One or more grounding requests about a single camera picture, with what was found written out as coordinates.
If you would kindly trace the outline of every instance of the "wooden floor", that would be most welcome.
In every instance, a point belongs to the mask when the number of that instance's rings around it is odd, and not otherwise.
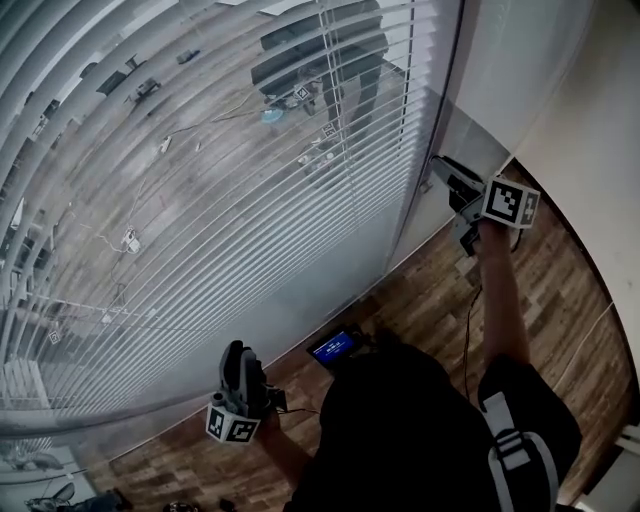
[[[533,364],[576,416],[584,436],[580,455],[561,490],[571,502],[611,453],[637,405],[635,383],[623,338],[605,294],[571,236],[546,205],[535,228],[514,254]],[[386,325],[437,358],[462,390],[466,315],[479,287],[478,268],[439,232],[370,294],[334,323],[358,322],[372,331]],[[482,375],[483,299],[471,316],[469,383]],[[329,374],[305,352],[308,340],[269,369],[284,387],[291,408],[320,408]],[[317,416],[283,418],[285,430],[310,452],[319,438]],[[217,510],[220,498],[239,512],[281,510],[290,490],[257,447],[216,444],[199,413],[125,456],[94,468],[97,489],[118,487],[137,510],[160,510],[175,499]]]

